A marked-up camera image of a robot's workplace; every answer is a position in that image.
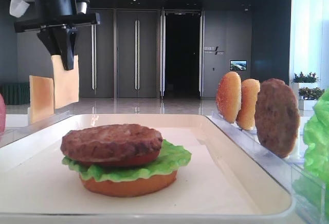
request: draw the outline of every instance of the white tray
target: white tray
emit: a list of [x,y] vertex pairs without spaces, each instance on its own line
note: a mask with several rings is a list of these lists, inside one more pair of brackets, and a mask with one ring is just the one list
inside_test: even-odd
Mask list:
[[[192,153],[170,187],[138,198],[91,193],[61,164],[69,130],[138,123]],[[294,223],[290,193],[208,118],[78,115],[0,149],[0,223]]]

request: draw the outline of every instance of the green bench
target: green bench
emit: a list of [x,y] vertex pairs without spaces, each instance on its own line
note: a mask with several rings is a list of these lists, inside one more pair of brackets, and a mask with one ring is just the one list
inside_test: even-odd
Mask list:
[[0,84],[6,105],[22,105],[30,103],[30,83],[5,83]]

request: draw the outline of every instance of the open doorway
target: open doorway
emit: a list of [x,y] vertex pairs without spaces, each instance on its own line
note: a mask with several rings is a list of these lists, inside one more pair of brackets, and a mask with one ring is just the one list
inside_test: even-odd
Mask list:
[[166,14],[164,98],[199,98],[200,13]]

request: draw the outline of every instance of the television screen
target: television screen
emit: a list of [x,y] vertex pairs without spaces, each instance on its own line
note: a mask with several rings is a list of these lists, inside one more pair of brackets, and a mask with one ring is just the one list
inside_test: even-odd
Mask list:
[[247,61],[230,61],[230,71],[246,71]]

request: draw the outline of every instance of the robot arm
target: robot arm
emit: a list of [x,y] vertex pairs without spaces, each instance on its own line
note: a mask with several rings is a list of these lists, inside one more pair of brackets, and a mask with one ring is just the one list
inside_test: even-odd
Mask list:
[[15,32],[38,30],[51,55],[60,55],[65,70],[74,67],[78,26],[100,24],[97,13],[86,13],[86,0],[34,0],[38,19],[16,22]]

